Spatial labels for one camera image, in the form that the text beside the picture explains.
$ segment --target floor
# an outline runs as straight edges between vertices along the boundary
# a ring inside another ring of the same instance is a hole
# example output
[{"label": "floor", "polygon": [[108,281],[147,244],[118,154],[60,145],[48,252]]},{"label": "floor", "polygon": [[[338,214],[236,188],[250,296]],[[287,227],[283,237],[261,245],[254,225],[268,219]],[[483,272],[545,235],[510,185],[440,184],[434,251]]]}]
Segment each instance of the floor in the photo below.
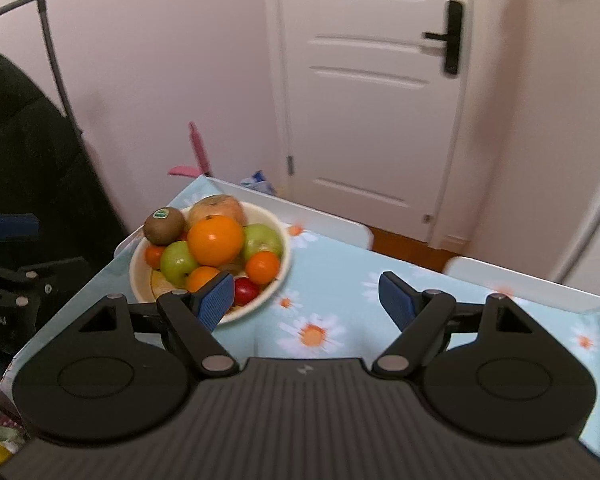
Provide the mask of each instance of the floor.
[{"label": "floor", "polygon": [[446,262],[459,254],[442,249],[432,249],[424,242],[370,227],[374,234],[374,244],[371,250],[385,254],[397,260],[410,262],[426,269],[442,272]]}]

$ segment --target door handle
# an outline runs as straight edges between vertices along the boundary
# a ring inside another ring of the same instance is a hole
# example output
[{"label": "door handle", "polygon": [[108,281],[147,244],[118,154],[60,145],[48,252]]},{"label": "door handle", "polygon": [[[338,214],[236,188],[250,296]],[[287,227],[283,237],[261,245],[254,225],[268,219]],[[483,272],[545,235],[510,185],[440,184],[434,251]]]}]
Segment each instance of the door handle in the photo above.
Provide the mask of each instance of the door handle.
[{"label": "door handle", "polygon": [[446,34],[436,32],[422,34],[426,40],[445,41],[445,72],[449,75],[458,75],[463,14],[464,4],[457,0],[449,0],[446,3]]}]

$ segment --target tablecloth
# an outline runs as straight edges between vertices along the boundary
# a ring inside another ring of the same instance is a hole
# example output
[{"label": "tablecloth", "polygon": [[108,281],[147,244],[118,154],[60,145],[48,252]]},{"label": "tablecloth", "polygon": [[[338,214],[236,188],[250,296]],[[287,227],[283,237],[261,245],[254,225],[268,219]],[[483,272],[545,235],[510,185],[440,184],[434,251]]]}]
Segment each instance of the tablecloth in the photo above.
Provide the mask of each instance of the tablecloth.
[{"label": "tablecloth", "polygon": [[[184,208],[218,190],[205,177],[187,186],[170,205]],[[319,234],[293,230],[292,267],[277,294],[263,307],[218,326],[215,338],[241,364],[250,356],[276,358],[362,357],[370,365],[398,335],[378,299],[380,274],[391,270],[417,290],[438,288],[458,301],[480,303],[493,291],[353,247]],[[3,379],[9,392],[26,360],[104,295],[122,292],[135,301],[128,266],[137,242],[98,273],[16,356]],[[600,312],[576,314],[514,298],[592,372],[598,398],[582,441],[600,455]],[[160,344],[153,335],[141,340]],[[451,346],[474,335],[455,335]]]}]

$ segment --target black jacket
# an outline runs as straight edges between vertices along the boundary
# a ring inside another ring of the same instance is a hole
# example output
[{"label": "black jacket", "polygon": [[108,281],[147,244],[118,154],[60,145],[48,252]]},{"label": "black jacket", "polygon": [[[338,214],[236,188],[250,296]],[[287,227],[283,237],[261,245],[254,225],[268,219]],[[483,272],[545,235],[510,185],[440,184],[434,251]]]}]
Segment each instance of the black jacket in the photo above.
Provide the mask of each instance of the black jacket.
[{"label": "black jacket", "polygon": [[0,213],[33,213],[35,242],[0,243],[0,266],[83,256],[96,273],[125,229],[69,121],[0,55]]}]

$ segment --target pink object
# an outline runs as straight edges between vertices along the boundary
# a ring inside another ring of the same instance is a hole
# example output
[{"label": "pink object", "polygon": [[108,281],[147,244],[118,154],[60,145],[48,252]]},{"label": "pink object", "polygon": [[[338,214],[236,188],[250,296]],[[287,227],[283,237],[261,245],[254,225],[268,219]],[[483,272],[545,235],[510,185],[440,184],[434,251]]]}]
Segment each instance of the pink object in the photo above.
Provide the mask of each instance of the pink object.
[{"label": "pink object", "polygon": [[192,166],[175,166],[169,170],[169,174],[196,178],[197,176],[204,174],[204,171],[200,171],[198,168]]},{"label": "pink object", "polygon": [[202,143],[202,136],[200,136],[200,132],[193,122],[189,123],[189,139],[200,168],[194,168],[192,166],[175,166],[168,171],[168,174],[188,176],[190,178],[196,178],[202,174],[211,176],[211,165],[206,156],[205,146]]}]

